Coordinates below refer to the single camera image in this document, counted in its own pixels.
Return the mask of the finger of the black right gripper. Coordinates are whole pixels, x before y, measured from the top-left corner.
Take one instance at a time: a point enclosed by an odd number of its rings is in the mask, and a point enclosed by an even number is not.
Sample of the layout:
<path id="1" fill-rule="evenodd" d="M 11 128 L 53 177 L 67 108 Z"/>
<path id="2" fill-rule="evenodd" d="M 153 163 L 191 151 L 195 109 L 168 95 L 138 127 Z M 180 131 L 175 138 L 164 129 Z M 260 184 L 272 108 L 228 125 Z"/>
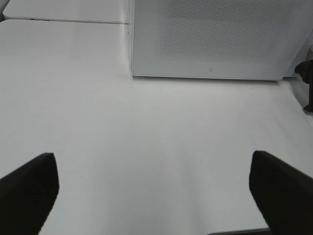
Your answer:
<path id="1" fill-rule="evenodd" d="M 300 75 L 304 83 L 310 83 L 313 79 L 313 60 L 308 60 L 298 64 L 294 72 Z"/>
<path id="2" fill-rule="evenodd" d="M 309 102 L 304 107 L 304 110 L 310 113 L 313 112 L 313 84 L 312 83 L 309 84 Z"/>

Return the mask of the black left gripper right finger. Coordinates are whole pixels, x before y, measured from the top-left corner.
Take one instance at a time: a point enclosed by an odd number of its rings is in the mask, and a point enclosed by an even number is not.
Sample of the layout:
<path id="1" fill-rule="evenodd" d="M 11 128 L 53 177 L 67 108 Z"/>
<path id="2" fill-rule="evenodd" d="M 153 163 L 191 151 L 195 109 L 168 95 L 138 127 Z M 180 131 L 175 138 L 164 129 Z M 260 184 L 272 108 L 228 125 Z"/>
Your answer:
<path id="1" fill-rule="evenodd" d="M 266 151 L 255 151 L 249 190 L 273 235 L 313 233 L 311 177 Z"/>

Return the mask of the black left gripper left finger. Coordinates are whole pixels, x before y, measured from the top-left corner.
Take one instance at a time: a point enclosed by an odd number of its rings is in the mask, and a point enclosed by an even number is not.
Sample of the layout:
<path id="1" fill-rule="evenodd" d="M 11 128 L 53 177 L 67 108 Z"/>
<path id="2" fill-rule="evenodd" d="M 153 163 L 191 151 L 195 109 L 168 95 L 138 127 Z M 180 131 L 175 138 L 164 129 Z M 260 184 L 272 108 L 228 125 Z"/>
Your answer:
<path id="1" fill-rule="evenodd" d="M 59 193 L 53 153 L 43 153 L 0 180 L 0 233 L 40 233 Z"/>

